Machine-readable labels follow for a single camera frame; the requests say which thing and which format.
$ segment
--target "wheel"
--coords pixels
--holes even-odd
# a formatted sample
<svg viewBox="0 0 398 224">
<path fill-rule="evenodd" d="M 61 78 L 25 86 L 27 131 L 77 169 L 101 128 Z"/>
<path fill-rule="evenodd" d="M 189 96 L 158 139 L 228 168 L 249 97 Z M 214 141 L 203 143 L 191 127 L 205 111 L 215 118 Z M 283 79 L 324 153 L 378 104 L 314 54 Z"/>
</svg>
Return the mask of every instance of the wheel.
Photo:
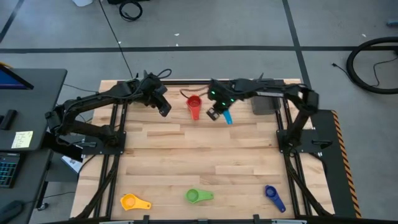
<svg viewBox="0 0 398 224">
<path fill-rule="evenodd" d="M 40 206 L 40 208 L 37 208 L 37 211 L 42 211 L 45 210 L 46 208 L 49 207 L 48 203 L 42 203 L 42 206 Z"/>
</svg>

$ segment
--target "computer monitor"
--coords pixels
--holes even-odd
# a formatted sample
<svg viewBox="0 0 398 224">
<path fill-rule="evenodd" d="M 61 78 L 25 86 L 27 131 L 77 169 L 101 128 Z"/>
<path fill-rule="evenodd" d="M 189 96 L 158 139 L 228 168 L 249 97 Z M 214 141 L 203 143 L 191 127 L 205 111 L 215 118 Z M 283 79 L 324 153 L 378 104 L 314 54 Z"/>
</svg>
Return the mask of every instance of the computer monitor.
<svg viewBox="0 0 398 224">
<path fill-rule="evenodd" d="M 3 65 L 0 65 L 0 90 L 32 90 L 33 85 L 16 75 Z"/>
</svg>

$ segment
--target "keyboard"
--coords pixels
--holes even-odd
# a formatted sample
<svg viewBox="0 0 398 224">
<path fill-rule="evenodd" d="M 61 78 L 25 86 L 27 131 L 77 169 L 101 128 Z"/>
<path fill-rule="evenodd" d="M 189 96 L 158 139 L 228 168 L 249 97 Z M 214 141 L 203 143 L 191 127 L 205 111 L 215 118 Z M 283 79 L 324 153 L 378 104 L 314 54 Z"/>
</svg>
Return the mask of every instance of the keyboard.
<svg viewBox="0 0 398 224">
<path fill-rule="evenodd" d="M 0 188 L 12 188 L 20 167 L 19 153 L 0 152 Z"/>
</svg>

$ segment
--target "red cup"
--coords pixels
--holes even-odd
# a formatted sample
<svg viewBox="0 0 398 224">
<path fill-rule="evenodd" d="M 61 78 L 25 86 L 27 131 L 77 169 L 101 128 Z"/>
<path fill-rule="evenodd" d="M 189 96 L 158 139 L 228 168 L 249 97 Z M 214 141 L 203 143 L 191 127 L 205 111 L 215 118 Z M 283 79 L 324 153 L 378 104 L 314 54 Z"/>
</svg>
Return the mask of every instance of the red cup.
<svg viewBox="0 0 398 224">
<path fill-rule="evenodd" d="M 187 100 L 187 105 L 189 110 L 191 111 L 191 116 L 193 120 L 199 120 L 200 108 L 201 108 L 201 99 L 199 96 L 192 95 Z"/>
</svg>

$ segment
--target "black tire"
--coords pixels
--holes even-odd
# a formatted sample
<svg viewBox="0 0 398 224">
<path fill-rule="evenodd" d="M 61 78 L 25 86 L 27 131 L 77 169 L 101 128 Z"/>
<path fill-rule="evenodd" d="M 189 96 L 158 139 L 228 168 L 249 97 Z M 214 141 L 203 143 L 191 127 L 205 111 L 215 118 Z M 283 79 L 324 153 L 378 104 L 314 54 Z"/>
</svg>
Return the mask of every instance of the black tire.
<svg viewBox="0 0 398 224">
<path fill-rule="evenodd" d="M 370 47 L 375 44 L 383 44 L 383 43 L 398 43 L 398 37 L 382 37 L 382 38 L 377 38 L 373 40 L 369 40 L 361 45 L 359 45 L 356 49 L 354 49 L 350 55 L 348 56 L 346 67 L 347 67 L 347 73 L 351 77 L 351 80 L 359 87 L 363 88 L 364 90 L 370 91 L 372 93 L 378 93 L 378 94 L 397 94 L 398 93 L 398 88 L 392 88 L 392 89 L 382 89 L 382 88 L 376 88 L 373 86 L 368 85 L 362 79 L 358 77 L 354 70 L 354 59 L 360 51 L 363 49 Z"/>
</svg>

